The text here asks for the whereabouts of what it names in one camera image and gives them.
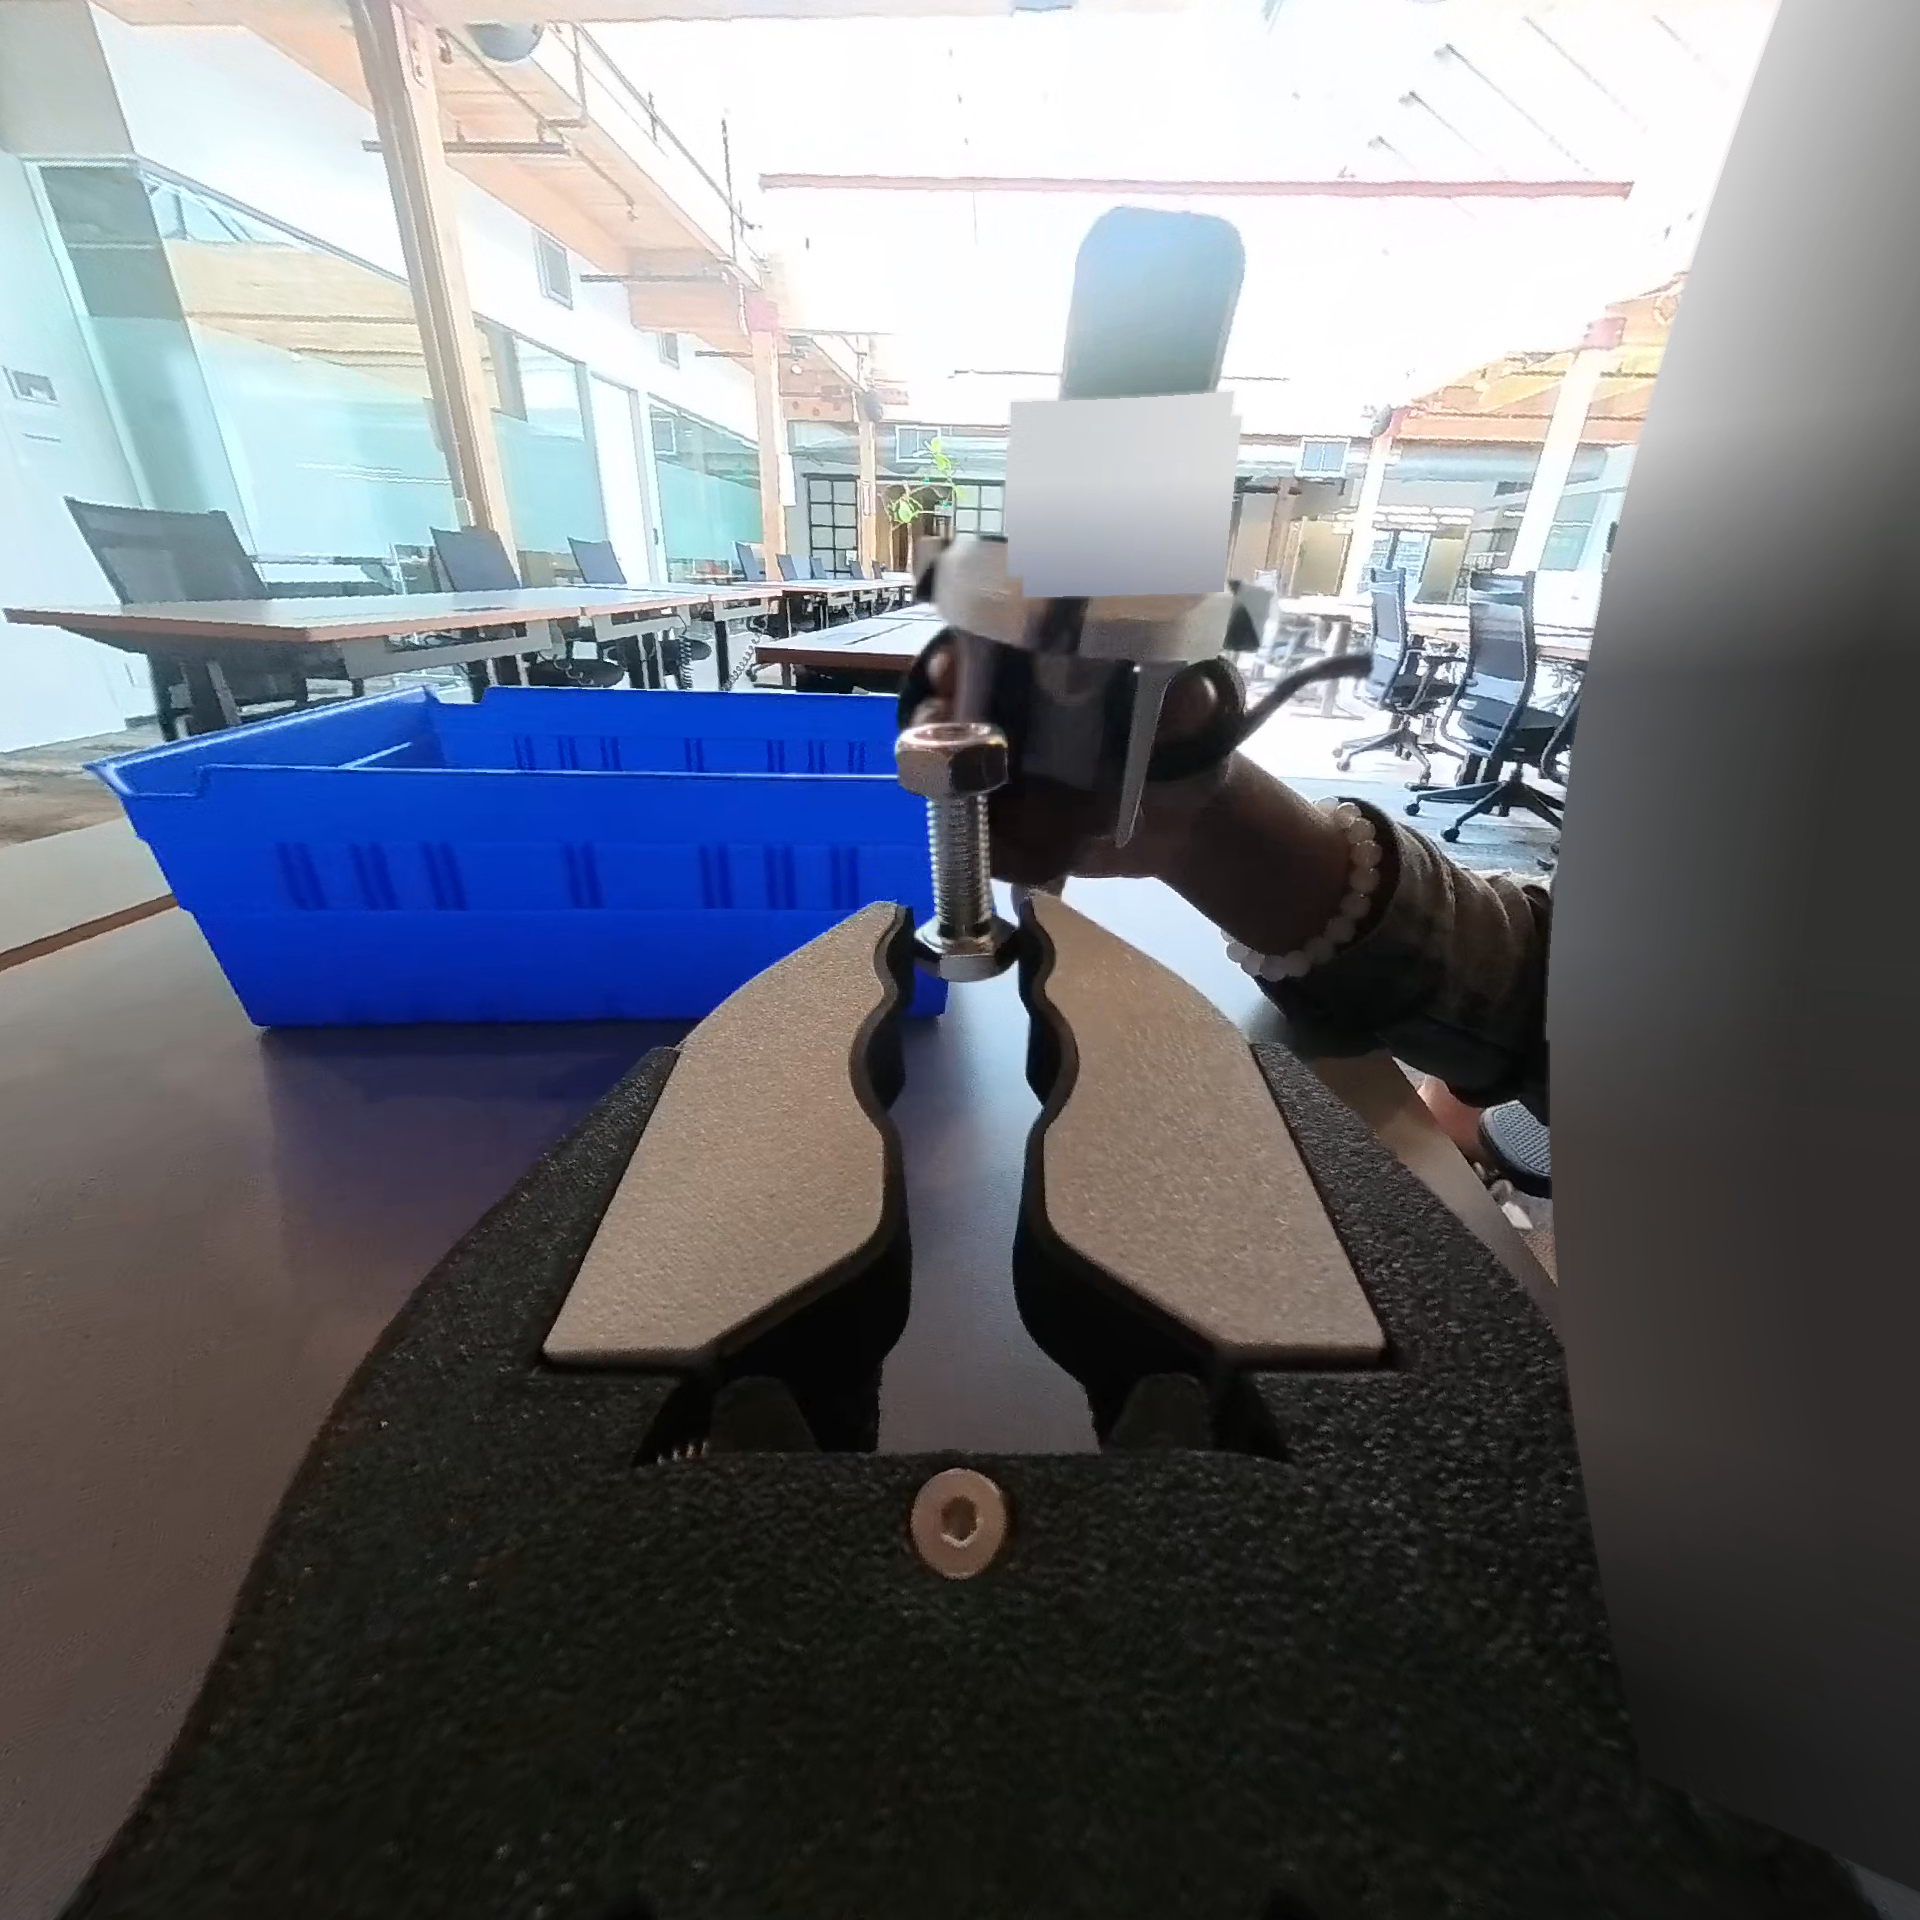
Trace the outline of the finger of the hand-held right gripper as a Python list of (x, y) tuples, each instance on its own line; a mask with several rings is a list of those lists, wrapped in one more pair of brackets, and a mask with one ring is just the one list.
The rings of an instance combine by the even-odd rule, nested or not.
[(938, 706), (962, 725), (1027, 737), (1041, 692), (1041, 653), (1051, 637), (1054, 596), (1029, 594), (1012, 578), (941, 588), (943, 617)]
[(1095, 779), (1113, 792), (1111, 840), (1132, 841), (1167, 690), (1218, 653), (1218, 600), (1095, 596), (1076, 653), (1097, 694)]

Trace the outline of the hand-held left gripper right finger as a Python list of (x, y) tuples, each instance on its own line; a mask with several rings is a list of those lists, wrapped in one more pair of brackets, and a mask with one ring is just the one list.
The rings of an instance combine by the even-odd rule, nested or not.
[(1059, 896), (1021, 908), (1014, 1305), (1095, 1440), (1171, 1406), (1207, 1446), (1255, 1376), (1366, 1376), (1388, 1331), (1253, 1043)]

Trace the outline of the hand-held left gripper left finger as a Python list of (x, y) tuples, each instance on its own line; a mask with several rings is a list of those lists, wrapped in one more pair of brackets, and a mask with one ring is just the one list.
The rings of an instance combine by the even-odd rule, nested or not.
[(678, 1044), (543, 1336), (574, 1374), (774, 1381), (825, 1452), (874, 1452), (909, 1307), (905, 1083), (914, 916), (870, 904)]

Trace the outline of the steel hex nut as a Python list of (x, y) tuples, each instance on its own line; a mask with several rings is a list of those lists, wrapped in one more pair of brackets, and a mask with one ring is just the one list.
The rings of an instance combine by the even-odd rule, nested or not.
[(987, 722), (905, 726), (897, 739), (897, 778), (922, 801), (987, 798), (1010, 779), (1010, 744)]

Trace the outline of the steel hex bolt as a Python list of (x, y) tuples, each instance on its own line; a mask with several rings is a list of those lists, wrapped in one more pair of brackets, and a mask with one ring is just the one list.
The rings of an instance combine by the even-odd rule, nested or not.
[(949, 986), (995, 979), (1017, 963), (1020, 928), (993, 889), (990, 798), (929, 801), (930, 915), (914, 925), (922, 972)]

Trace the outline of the blue plastic bin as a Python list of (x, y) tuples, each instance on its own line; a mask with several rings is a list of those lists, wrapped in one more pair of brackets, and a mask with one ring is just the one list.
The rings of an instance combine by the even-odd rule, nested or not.
[(97, 758), (261, 1029), (691, 1022), (930, 912), (870, 692), (429, 688)]

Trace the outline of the person's right hand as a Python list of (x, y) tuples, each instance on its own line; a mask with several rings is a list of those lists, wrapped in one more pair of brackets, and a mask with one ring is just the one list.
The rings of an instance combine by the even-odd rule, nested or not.
[(1274, 958), (1321, 937), (1353, 892), (1343, 828), (1241, 754), (1150, 782), (1126, 841), (1113, 836), (1115, 819), (1115, 782), (1089, 794), (1012, 772), (990, 801), (993, 870), (1025, 889), (1157, 880)]

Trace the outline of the wooden desk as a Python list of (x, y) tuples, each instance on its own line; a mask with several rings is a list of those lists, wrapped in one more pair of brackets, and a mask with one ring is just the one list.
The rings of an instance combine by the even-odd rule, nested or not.
[(757, 686), (801, 692), (899, 694), (939, 629), (933, 608), (899, 608), (820, 630), (762, 637), (750, 674)]
[(718, 686), (730, 688), (733, 627), (778, 612), (782, 593), (782, 584), (517, 588), (7, 608), (4, 617), (13, 627), (74, 633), (148, 658), (161, 672), (161, 731), (178, 739), (242, 722), (230, 667), (356, 686), (429, 665), (519, 665), (530, 656), (562, 656), (571, 633), (607, 642), (628, 681), (639, 686), (652, 641), (709, 630)]

